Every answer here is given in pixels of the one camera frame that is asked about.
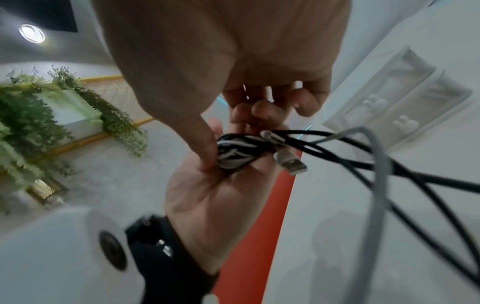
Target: gray cable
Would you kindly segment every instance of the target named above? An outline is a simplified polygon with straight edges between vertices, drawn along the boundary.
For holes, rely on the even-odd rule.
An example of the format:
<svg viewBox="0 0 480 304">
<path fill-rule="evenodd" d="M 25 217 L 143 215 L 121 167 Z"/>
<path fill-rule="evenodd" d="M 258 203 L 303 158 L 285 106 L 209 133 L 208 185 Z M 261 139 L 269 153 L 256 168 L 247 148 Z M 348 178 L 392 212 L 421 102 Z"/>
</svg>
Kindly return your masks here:
<svg viewBox="0 0 480 304">
<path fill-rule="evenodd" d="M 373 165 L 375 180 L 372 187 L 372 204 L 367 219 L 367 227 L 364 230 L 365 232 L 358 252 L 356 266 L 353 271 L 352 280 L 350 280 L 347 292 L 343 298 L 343 304 L 363 304 L 369 295 L 375 264 L 377 263 L 380 244 L 382 242 L 386 213 L 390 208 L 387 191 L 388 176 L 392 171 L 392 166 L 380 140 L 366 127 L 355 127 L 312 142 L 314 144 L 321 144 L 355 133 L 364 134 L 370 141 L 371 151 L 375 160 L 375 164 Z"/>
</svg>

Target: black round button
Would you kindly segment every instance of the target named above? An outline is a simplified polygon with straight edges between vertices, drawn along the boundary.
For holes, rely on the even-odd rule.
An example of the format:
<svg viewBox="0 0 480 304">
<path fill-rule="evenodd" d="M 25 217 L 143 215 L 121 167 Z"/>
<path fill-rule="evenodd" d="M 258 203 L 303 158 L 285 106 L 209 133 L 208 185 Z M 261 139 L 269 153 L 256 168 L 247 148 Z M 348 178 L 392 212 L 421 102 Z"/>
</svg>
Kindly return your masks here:
<svg viewBox="0 0 480 304">
<path fill-rule="evenodd" d="M 113 234 L 102 231 L 99 235 L 100 247 L 107 260 L 118 270 L 127 268 L 127 255 L 119 240 Z"/>
</svg>

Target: red stripe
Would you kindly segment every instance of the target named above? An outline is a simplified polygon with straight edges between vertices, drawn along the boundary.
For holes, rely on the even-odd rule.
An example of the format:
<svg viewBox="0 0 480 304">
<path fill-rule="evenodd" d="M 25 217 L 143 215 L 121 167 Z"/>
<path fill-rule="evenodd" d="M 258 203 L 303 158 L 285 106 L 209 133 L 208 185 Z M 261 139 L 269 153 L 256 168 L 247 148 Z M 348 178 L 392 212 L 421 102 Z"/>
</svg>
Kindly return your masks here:
<svg viewBox="0 0 480 304">
<path fill-rule="evenodd" d="M 222 267 L 213 290 L 220 304 L 262 302 L 294 180 L 280 174 L 260 217 Z"/>
</svg>

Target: ceiling light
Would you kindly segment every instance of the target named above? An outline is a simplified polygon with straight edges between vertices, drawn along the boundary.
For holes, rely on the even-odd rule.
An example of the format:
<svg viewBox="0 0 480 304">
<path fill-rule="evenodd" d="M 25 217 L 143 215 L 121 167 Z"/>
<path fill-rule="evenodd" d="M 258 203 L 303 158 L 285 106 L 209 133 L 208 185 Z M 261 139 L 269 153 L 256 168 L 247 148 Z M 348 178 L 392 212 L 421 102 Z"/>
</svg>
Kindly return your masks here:
<svg viewBox="0 0 480 304">
<path fill-rule="evenodd" d="M 21 36 L 33 43 L 42 43 L 45 41 L 45 34 L 41 29 L 29 24 L 21 25 L 18 29 Z"/>
</svg>

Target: black sleeve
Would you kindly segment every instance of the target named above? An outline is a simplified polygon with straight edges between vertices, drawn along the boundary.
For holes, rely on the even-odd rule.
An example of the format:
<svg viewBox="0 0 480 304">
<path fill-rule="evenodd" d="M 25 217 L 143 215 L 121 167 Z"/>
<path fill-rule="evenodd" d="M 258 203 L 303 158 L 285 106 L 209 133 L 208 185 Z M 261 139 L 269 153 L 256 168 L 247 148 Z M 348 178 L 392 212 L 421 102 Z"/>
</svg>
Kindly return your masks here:
<svg viewBox="0 0 480 304">
<path fill-rule="evenodd" d="M 198 266 L 167 217 L 142 218 L 125 232 L 145 279 L 142 304 L 201 303 L 215 285 L 219 274 Z"/>
</svg>

